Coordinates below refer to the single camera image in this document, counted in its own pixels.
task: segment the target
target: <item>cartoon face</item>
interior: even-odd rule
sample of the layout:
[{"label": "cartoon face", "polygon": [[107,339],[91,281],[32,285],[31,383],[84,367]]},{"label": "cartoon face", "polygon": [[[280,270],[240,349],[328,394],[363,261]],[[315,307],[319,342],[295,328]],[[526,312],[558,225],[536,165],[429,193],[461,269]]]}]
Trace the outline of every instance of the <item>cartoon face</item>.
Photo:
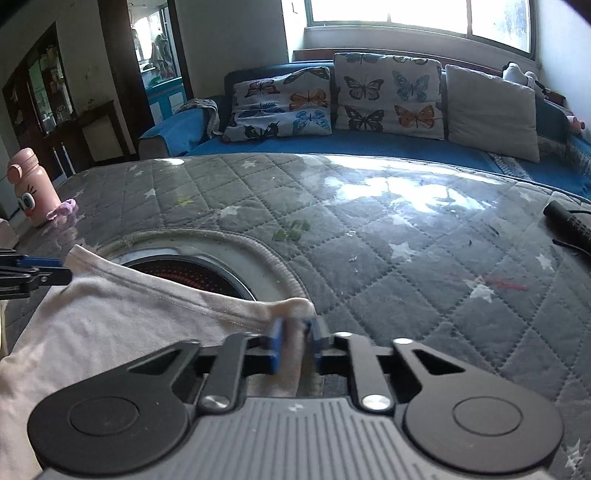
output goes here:
[{"label": "cartoon face", "polygon": [[33,188],[31,185],[27,185],[27,191],[23,193],[20,197],[17,197],[18,206],[25,212],[25,215],[30,217],[33,215],[33,210],[35,209],[35,197],[34,195],[37,193],[37,189]]}]

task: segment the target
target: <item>sofa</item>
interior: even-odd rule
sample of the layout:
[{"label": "sofa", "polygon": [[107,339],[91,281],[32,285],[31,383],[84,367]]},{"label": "sofa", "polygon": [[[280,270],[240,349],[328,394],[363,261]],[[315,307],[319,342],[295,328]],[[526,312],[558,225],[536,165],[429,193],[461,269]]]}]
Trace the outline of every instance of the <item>sofa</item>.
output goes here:
[{"label": "sofa", "polygon": [[[331,71],[331,120],[336,120],[338,89],[331,61],[293,62],[230,72],[224,79],[224,95],[211,97],[217,104],[220,130],[228,125],[232,112],[232,91],[236,83],[280,76],[297,70],[324,66]],[[446,121],[447,88],[442,75],[443,115]],[[333,128],[332,135],[275,137],[264,140],[224,142],[221,136],[208,138],[206,127],[209,111],[193,108],[181,111],[144,133],[139,142],[140,159],[211,155],[222,153],[318,153],[374,155],[412,158],[453,166],[474,168],[493,173],[517,176],[541,184],[591,197],[591,146],[569,133],[564,112],[553,103],[536,98],[536,130],[541,161],[539,164],[465,147],[447,140],[431,140],[405,135],[350,131]]]}]

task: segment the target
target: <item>window frame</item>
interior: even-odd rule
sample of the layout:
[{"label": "window frame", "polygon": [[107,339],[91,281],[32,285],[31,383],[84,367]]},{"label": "window frame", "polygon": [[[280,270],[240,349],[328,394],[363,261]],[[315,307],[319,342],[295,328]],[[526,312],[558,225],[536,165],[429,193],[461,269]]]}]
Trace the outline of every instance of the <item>window frame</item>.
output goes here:
[{"label": "window frame", "polygon": [[467,40],[473,40],[480,43],[490,45],[492,47],[501,48],[511,53],[520,55],[529,60],[535,60],[535,48],[536,48],[536,33],[537,33],[537,12],[535,10],[536,1],[528,0],[530,5],[530,52],[527,53],[524,50],[512,47],[505,43],[491,40],[490,38],[480,37],[472,33],[472,0],[466,0],[466,14],[467,14],[467,34],[452,32],[449,30],[441,30],[439,28],[421,27],[418,25],[400,24],[392,21],[386,22],[365,22],[356,20],[331,20],[325,22],[314,21],[312,13],[312,0],[304,0],[306,6],[306,20],[308,27],[324,27],[328,25],[354,25],[354,26],[365,26],[365,27],[393,27],[393,28],[406,28],[408,30],[419,30],[431,33],[439,33],[443,35],[449,35],[452,37],[465,38]]}]

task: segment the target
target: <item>pillow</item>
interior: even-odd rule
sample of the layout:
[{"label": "pillow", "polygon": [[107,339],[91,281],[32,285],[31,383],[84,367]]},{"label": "pillow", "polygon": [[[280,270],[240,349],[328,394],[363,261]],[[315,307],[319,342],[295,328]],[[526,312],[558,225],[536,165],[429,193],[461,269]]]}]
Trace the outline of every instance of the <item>pillow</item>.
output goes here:
[{"label": "pillow", "polygon": [[310,67],[234,85],[230,142],[293,135],[330,135],[330,70]]},{"label": "pillow", "polygon": [[335,128],[443,140],[437,60],[337,53],[334,63],[340,89]]},{"label": "pillow", "polygon": [[446,78],[450,142],[540,162],[531,88],[453,65]]}]

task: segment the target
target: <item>cartoon eye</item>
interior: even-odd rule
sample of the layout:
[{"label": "cartoon eye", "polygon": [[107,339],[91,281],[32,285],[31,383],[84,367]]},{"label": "cartoon eye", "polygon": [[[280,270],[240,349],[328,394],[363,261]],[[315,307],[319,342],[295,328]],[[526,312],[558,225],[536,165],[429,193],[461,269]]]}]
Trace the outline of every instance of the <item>cartoon eye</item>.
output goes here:
[{"label": "cartoon eye", "polygon": [[25,209],[33,210],[35,208],[35,199],[33,198],[33,195],[29,192],[23,193],[22,204],[25,206]]}]

